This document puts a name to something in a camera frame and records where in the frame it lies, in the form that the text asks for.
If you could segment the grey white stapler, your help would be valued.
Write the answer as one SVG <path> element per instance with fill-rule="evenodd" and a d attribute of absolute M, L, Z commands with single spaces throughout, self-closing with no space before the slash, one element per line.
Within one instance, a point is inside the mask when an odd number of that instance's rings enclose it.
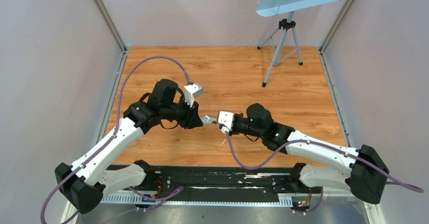
<path fill-rule="evenodd" d="M 201 119 L 201 122 L 203 124 L 217 124 L 218 123 L 218 120 L 215 117 L 210 116 L 210 115 L 205 115 L 205 116 L 201 117 L 200 119 Z"/>

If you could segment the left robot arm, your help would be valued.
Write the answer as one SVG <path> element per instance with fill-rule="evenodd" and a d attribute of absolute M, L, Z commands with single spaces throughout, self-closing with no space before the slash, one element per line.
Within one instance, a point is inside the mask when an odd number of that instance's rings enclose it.
<path fill-rule="evenodd" d="M 92 149 L 70 165 L 59 164 L 55 176 L 59 191 L 81 214 L 95 209 L 102 199 L 128 187 L 150 189 L 155 184 L 155 170 L 147 162 L 108 171 L 111 163 L 133 142 L 144 136 L 163 120 L 175 121 L 184 129 L 202 127 L 195 99 L 203 93 L 197 83 L 180 89 L 169 79 L 158 81 L 152 92 L 145 93 L 132 103 L 118 125 L 107 133 Z"/>

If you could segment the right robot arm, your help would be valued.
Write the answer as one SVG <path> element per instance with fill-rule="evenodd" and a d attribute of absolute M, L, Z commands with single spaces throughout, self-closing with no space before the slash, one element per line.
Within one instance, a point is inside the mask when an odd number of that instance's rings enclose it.
<path fill-rule="evenodd" d="M 381 202 L 390 171 L 371 146 L 357 149 L 311 137 L 274 121 L 271 112 L 258 103 L 250 105 L 246 115 L 222 111 L 219 122 L 228 141 L 232 135 L 252 136 L 273 153 L 302 156 L 324 164 L 315 167 L 297 163 L 289 175 L 295 189 L 328 187 L 348 191 L 370 204 Z"/>

